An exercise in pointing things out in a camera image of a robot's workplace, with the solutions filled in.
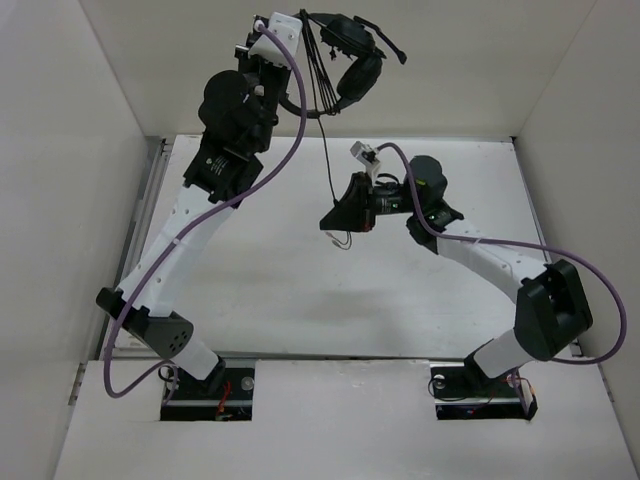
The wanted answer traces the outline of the black headphones with cable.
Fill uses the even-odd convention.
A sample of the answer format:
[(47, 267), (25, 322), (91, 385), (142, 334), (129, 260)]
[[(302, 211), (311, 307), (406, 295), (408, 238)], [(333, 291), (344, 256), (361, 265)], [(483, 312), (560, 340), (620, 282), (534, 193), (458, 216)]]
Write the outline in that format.
[[(309, 13), (302, 9), (296, 14), (302, 21), (302, 39), (309, 67), (313, 109), (305, 115), (319, 122), (324, 116), (336, 116), (349, 106), (359, 102), (375, 85), (386, 55), (375, 44), (379, 37), (396, 54), (400, 63), (407, 60), (406, 54), (374, 23), (344, 14)], [(337, 85), (333, 85), (321, 58), (320, 49), (311, 26), (320, 28), (321, 41), (331, 48), (330, 57), (341, 53), (353, 63), (343, 74)]]

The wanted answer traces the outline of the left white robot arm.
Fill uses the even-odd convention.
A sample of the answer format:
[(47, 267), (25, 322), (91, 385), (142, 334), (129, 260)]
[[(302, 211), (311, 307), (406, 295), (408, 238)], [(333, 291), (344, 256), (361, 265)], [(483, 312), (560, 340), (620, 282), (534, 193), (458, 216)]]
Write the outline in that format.
[(237, 56), (237, 69), (215, 74), (205, 86), (198, 112), (204, 132), (160, 233), (129, 275), (96, 298), (115, 322), (109, 348), (120, 330), (127, 331), (162, 365), (187, 373), (191, 387), (205, 397), (223, 387), (226, 363), (195, 336), (174, 303), (216, 231), (286, 165), (281, 160), (262, 177), (258, 156), (270, 146), (289, 81), (304, 85), (295, 53), (287, 47), (245, 47)]

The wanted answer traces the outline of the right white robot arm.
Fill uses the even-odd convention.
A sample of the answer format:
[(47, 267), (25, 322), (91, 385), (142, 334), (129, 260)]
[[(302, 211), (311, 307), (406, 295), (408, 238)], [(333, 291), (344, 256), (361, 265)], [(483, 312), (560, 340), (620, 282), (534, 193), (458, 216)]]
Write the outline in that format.
[(565, 260), (544, 263), (502, 245), (478, 242), (479, 231), (444, 199), (448, 181), (439, 161), (415, 156), (403, 182), (376, 185), (352, 174), (343, 197), (320, 220), (323, 231), (365, 233), (377, 217), (407, 214), (413, 240), (453, 260), (502, 291), (515, 305), (511, 329), (471, 352), (463, 386), (487, 393), (500, 377), (533, 360), (549, 361), (593, 324), (577, 269)]

